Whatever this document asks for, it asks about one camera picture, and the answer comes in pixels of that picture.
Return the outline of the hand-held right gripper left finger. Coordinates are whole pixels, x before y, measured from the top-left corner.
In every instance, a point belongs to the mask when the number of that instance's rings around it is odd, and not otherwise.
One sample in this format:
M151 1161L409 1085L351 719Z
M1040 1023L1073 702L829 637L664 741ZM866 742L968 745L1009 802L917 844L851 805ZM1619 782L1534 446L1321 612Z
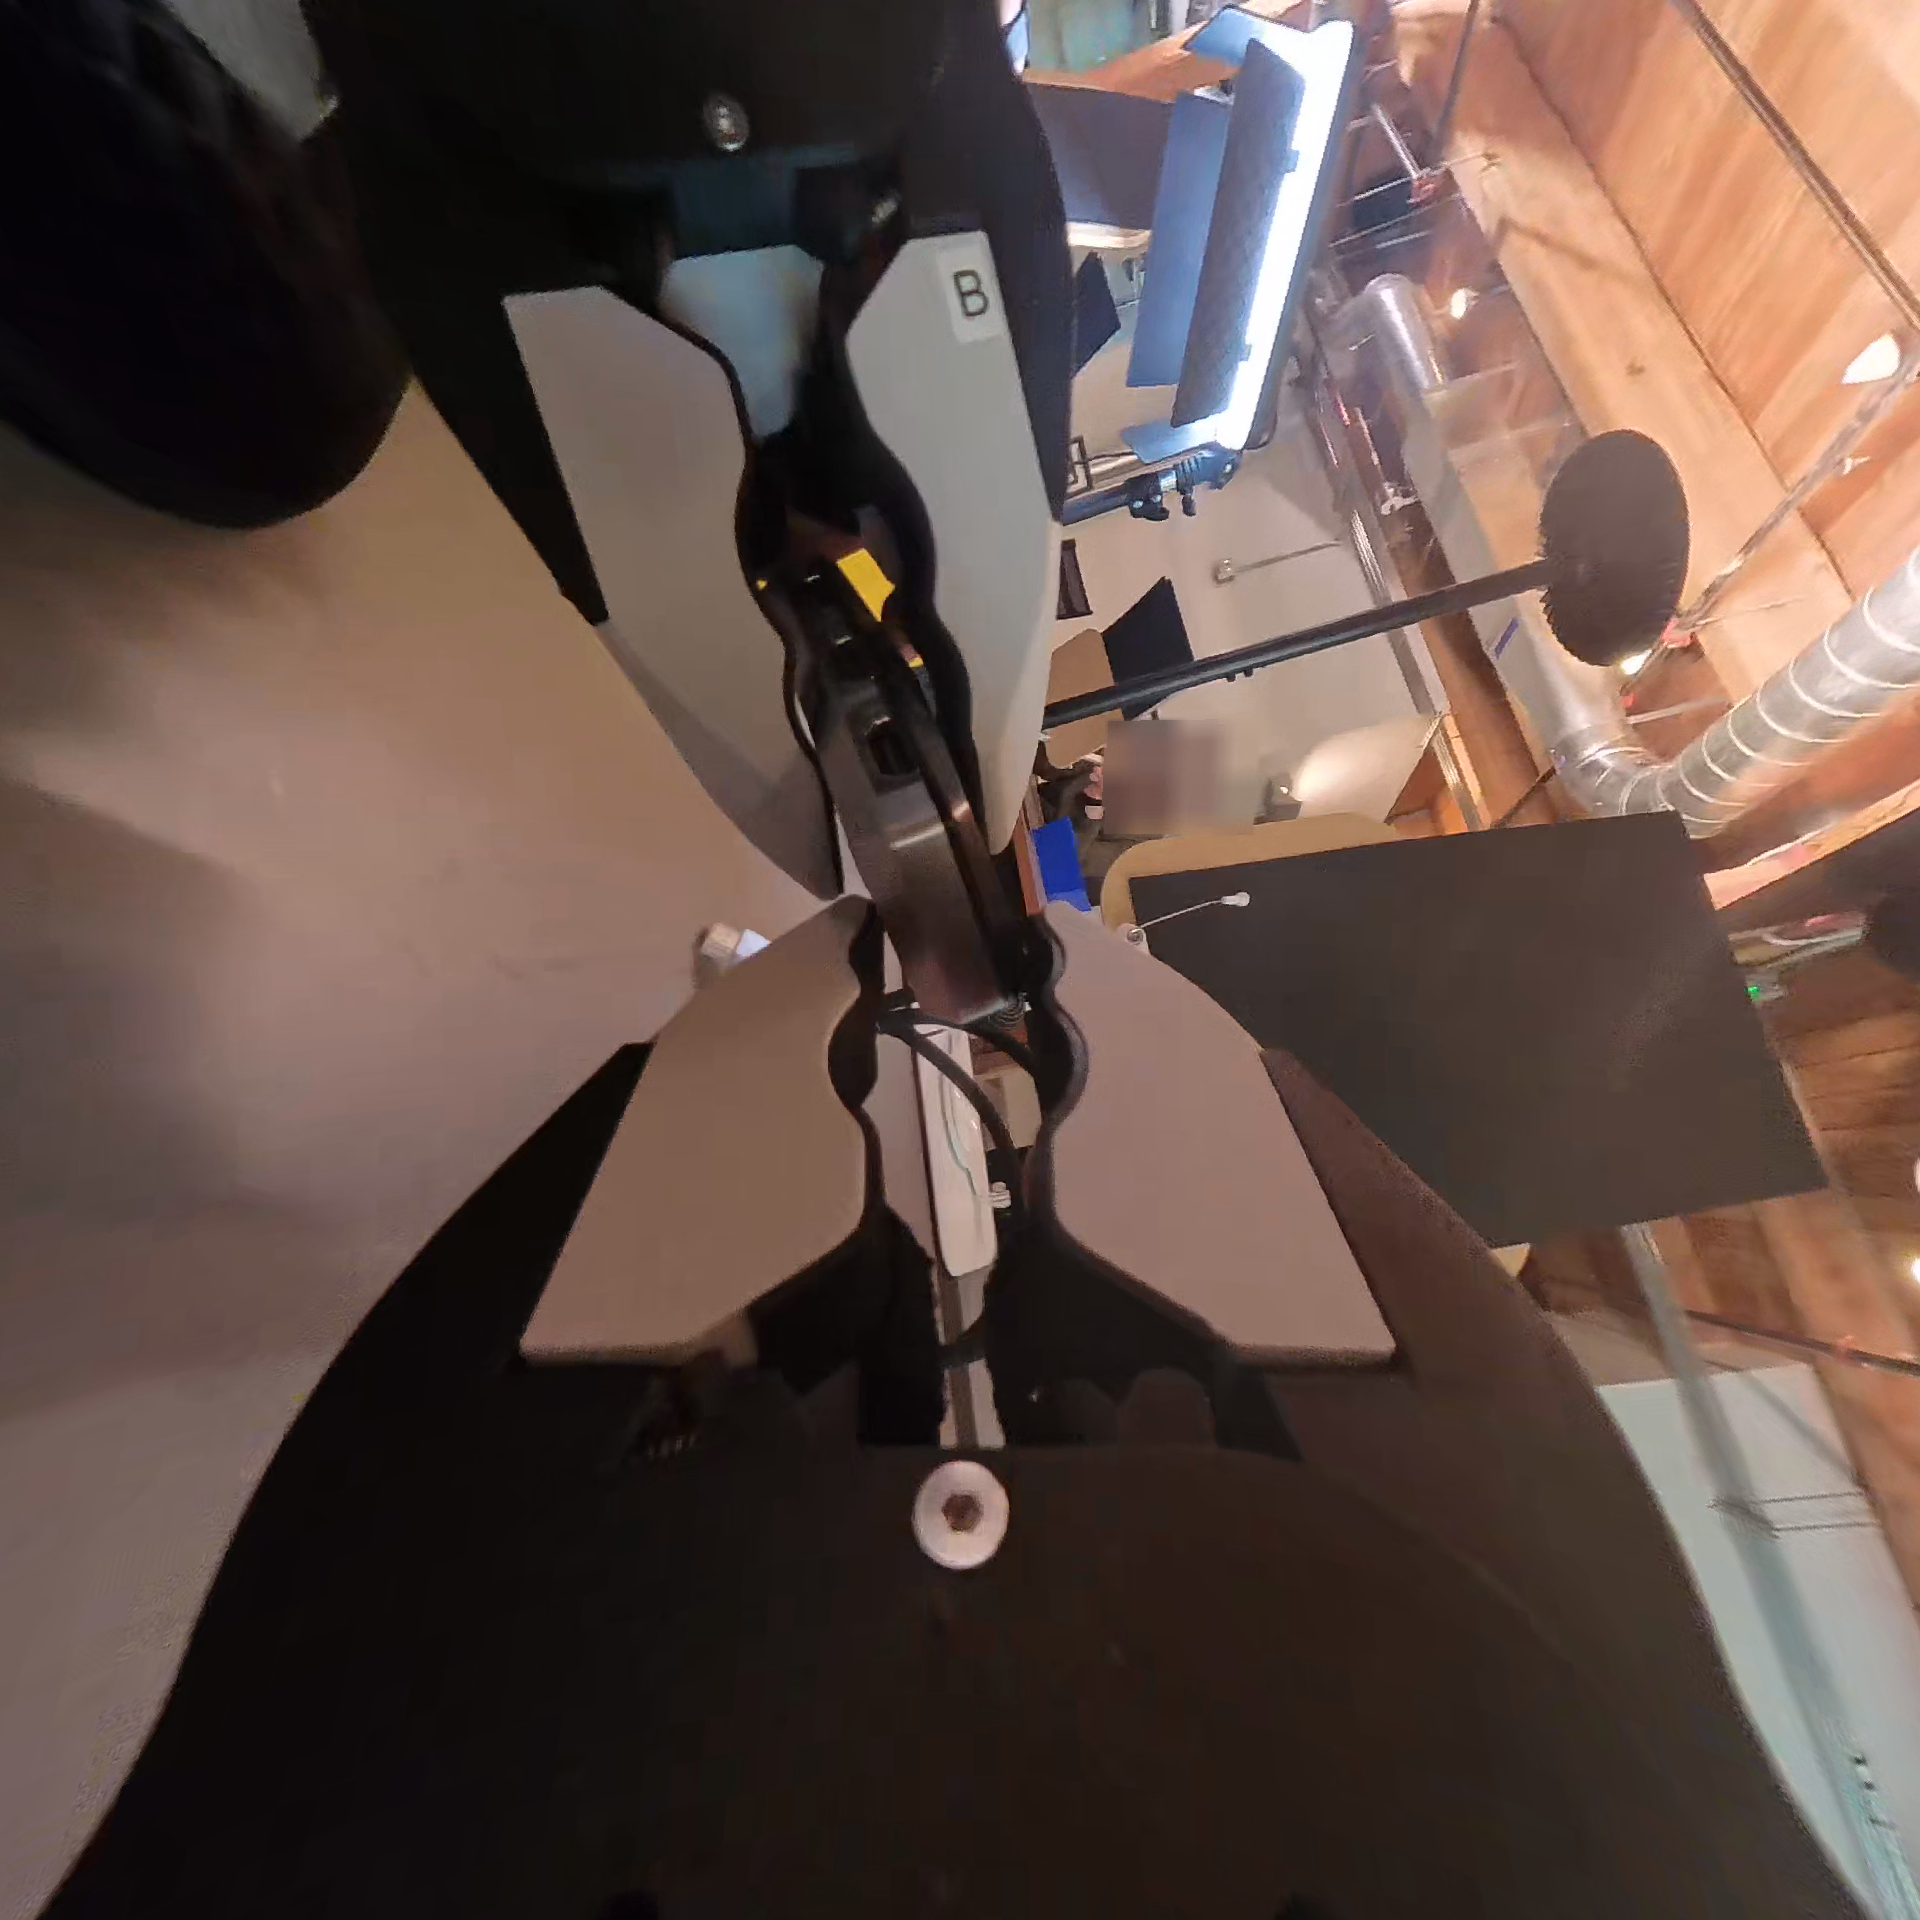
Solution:
M878 1177L831 1041L873 970L843 897L699 988L655 1037L518 1339L528 1362L751 1362L751 1310L840 1255Z

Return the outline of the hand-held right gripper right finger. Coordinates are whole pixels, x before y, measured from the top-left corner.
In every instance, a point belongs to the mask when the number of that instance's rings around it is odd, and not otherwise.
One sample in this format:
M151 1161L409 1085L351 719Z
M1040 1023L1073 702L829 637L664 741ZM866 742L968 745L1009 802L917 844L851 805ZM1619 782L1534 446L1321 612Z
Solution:
M1099 918L1054 905L1046 930L1079 1044L1046 1153L1066 1237L1247 1357L1392 1361L1259 1044Z

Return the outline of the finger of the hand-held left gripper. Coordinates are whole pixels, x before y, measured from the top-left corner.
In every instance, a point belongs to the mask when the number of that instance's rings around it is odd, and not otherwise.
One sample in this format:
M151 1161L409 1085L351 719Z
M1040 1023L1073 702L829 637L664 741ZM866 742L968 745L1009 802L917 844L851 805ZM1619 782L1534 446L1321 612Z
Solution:
M831 279L831 423L975 823L1011 830L1040 742L1054 509L985 233L882 228Z
M608 610L606 646L731 826L811 897L838 897L784 643L738 553L746 441L728 372L610 291L502 308Z

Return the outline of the black cable with blue connector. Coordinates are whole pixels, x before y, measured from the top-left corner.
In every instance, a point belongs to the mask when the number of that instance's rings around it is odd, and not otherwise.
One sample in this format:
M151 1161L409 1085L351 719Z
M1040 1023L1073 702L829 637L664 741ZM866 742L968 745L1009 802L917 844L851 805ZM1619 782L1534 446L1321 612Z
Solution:
M867 1133L878 1046L905 1046L974 1114L982 1170L967 1182L989 1233L1019 1237L1027 1210L1011 1133L944 1035L1043 1001L1054 959L1043 927L1017 911L997 873L911 676L815 662L799 705L831 813L867 887L847 948L851 1011L827 1044L831 1089Z

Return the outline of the LED light panel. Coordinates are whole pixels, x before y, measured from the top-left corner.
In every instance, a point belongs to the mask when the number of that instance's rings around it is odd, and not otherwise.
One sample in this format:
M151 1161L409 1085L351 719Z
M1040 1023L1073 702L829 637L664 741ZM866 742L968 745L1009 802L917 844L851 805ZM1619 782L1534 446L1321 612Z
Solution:
M1127 385L1168 410L1121 430L1144 470L1227 466L1255 441L1321 250L1362 43L1224 7L1177 39L1216 68L1168 102Z

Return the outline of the black textured pad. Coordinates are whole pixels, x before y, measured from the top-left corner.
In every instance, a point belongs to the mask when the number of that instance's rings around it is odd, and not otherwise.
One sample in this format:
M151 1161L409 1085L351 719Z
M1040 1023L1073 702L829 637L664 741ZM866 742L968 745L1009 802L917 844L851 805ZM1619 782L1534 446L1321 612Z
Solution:
M407 381L345 163L166 4L1 4L1 407L141 508L330 500Z

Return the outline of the black floor lamp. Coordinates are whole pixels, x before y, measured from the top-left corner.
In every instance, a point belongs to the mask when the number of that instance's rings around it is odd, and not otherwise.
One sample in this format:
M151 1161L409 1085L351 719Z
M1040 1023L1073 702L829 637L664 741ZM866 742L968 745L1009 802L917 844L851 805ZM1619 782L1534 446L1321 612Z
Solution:
M1666 451L1614 430L1581 441L1551 475L1538 516L1538 555L1518 566L1283 633L1219 655L1175 662L1109 687L1050 702L1054 731L1129 706L1321 655L1435 618L1464 615L1535 593L1559 646L1583 666L1616 666L1655 644L1672 621L1689 575L1689 500Z

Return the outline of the black board with tan frame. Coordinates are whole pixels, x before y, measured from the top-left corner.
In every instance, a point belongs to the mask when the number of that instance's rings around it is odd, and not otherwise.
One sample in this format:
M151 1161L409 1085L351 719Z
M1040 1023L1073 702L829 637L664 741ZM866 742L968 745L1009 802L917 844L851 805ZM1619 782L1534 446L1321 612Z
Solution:
M1829 1182L1666 811L1437 837L1334 818L1143 839L1104 905L1491 1246Z

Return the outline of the silver air duct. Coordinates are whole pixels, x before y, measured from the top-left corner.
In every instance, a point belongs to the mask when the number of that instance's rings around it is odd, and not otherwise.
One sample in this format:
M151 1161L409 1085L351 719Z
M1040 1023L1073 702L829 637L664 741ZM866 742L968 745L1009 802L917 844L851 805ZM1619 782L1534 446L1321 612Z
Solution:
M1650 758L1624 719L1550 748L1573 802L1594 818L1669 811L1706 841L1837 745L1904 706L1918 687L1918 553L1787 666L1671 758Z

